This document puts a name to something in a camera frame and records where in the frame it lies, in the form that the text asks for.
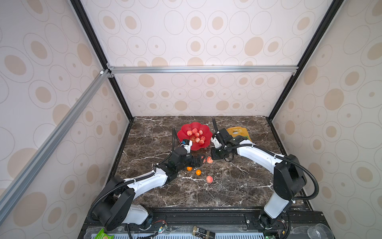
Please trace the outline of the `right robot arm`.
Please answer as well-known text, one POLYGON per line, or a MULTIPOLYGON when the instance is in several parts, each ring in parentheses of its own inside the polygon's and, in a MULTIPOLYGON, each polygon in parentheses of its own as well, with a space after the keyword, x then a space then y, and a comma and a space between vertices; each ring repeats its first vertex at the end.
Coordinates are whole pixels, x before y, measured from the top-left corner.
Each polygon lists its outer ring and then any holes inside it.
POLYGON ((230 135, 225 128, 218 128, 212 120, 215 133, 211 142, 213 160, 228 159, 235 155, 252 160, 273 174, 273 194, 259 216, 262 228, 271 229, 278 217, 296 200, 311 200, 319 193, 314 175, 300 165, 296 156, 274 153, 241 135, 230 135))

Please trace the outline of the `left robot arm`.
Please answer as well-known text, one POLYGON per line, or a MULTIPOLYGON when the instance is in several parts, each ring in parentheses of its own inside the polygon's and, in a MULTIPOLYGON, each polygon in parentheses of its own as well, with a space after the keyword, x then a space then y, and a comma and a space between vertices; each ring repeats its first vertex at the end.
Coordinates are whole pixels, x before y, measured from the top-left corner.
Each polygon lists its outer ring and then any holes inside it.
POLYGON ((178 147, 172 146, 170 153, 154 164, 152 170, 146 174, 130 179, 119 176, 110 179, 93 201, 87 220, 92 223, 100 222, 107 231, 122 224, 135 224, 142 229, 148 229, 152 224, 153 213, 145 206, 134 205, 133 201, 154 188, 169 184, 187 167, 201 167, 207 158, 203 154, 192 155, 192 145, 192 141, 185 139, 178 147))

